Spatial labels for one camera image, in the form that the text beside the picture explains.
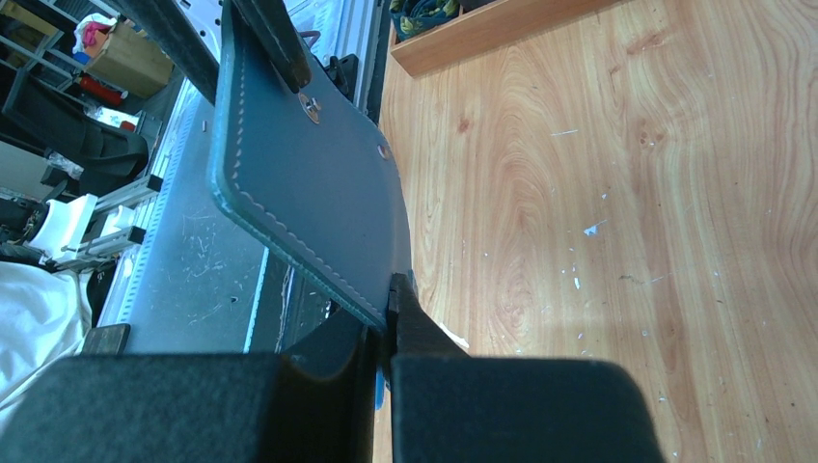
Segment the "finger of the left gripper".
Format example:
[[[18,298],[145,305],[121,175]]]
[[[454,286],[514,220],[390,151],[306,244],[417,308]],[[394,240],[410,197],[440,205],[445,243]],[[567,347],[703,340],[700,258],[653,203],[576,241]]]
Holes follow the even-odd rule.
[[[176,1],[121,0],[115,9],[142,27],[200,94],[215,103],[219,65]]]

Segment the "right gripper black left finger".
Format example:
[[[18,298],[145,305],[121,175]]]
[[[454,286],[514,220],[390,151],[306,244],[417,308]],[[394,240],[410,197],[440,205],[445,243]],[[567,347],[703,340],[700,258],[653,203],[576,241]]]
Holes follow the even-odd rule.
[[[376,337],[338,312],[281,353],[81,355],[35,382],[5,462],[365,462]]]

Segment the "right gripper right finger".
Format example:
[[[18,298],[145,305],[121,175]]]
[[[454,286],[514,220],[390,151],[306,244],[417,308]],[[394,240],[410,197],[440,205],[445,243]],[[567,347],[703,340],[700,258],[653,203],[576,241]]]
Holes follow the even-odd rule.
[[[393,275],[387,311],[397,462],[660,462],[640,388],[594,359],[473,357]]]

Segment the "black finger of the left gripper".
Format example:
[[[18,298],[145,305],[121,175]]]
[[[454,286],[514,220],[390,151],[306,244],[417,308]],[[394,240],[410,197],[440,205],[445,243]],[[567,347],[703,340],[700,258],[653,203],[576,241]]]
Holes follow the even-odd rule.
[[[282,0],[233,2],[286,86],[298,94],[312,80],[304,42]]]

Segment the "blue card holder wallet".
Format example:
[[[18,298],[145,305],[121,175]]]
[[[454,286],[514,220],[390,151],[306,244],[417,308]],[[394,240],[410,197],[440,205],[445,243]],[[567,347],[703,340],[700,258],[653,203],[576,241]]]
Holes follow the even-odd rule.
[[[305,43],[312,80],[291,92],[233,2],[222,11],[208,163],[215,202],[343,308],[385,331],[391,278],[412,265],[391,148]]]

